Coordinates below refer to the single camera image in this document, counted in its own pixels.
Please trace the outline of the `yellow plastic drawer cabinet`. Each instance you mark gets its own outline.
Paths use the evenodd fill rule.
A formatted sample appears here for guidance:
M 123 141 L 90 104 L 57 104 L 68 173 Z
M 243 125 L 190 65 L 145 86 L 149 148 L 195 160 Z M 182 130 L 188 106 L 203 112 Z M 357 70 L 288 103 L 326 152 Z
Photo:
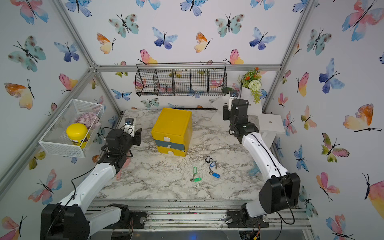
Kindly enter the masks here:
M 151 133 L 154 140 L 185 145 L 187 154 L 193 135 L 192 112 L 162 109 Z

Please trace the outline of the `yellow bottom drawer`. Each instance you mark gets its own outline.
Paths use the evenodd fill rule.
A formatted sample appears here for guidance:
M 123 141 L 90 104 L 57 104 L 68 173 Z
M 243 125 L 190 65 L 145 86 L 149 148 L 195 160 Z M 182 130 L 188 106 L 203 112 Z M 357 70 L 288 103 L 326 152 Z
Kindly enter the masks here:
M 176 149 L 169 149 L 166 147 L 159 147 L 159 146 L 157 146 L 157 149 L 162 154 L 168 154 L 168 155 L 179 156 L 179 157 L 185 157 L 187 155 L 185 151 L 180 151 Z

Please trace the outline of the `green tag key bunch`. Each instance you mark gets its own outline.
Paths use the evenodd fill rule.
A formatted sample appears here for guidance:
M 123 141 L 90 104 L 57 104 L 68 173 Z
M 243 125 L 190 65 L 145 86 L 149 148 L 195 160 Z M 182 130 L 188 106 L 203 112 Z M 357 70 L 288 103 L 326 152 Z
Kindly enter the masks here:
M 190 181 L 191 182 L 200 182 L 200 181 L 202 181 L 202 178 L 198 177 L 198 168 L 197 167 L 193 167 L 193 175 L 190 178 Z

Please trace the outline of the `teal drawer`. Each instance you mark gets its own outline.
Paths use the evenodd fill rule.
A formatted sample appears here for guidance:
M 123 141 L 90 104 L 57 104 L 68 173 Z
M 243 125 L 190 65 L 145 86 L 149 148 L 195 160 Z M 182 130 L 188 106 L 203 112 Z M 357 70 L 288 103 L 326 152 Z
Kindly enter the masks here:
M 174 150 L 179 150 L 179 151 L 184 151 L 184 152 L 186 151 L 185 145 L 183 145 L 183 144 L 165 142 L 165 141 L 160 141 L 160 140 L 155 140 L 155 143 L 158 147 L 164 147 L 164 148 L 174 149 Z

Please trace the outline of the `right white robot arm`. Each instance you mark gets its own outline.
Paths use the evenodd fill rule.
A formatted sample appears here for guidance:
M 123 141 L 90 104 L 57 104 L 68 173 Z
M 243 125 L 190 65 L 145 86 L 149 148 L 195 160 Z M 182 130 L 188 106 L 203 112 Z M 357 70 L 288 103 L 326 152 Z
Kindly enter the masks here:
M 300 177 L 290 173 L 272 154 L 256 125 L 248 120 L 248 106 L 248 101 L 230 97 L 223 106 L 223 119 L 230 122 L 229 134 L 250 153 L 264 185 L 255 200 L 242 205 L 239 217 L 228 217 L 232 220 L 227 223 L 230 227 L 235 224 L 259 226 L 264 216 L 291 210 L 299 200 Z

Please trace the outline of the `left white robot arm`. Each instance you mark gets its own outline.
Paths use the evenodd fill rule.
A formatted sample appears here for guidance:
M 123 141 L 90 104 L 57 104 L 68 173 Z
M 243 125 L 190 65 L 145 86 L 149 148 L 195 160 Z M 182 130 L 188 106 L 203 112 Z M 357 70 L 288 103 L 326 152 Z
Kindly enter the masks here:
M 123 228 L 133 224 L 129 207 L 111 204 L 104 210 L 86 215 L 100 190 L 122 169 L 132 157 L 132 146 L 141 144 L 142 129 L 130 134 L 122 129 L 113 129 L 102 147 L 104 154 L 98 163 L 80 177 L 83 181 L 72 193 L 57 204 L 49 204 L 41 214 L 42 240 L 88 240 L 106 227 Z

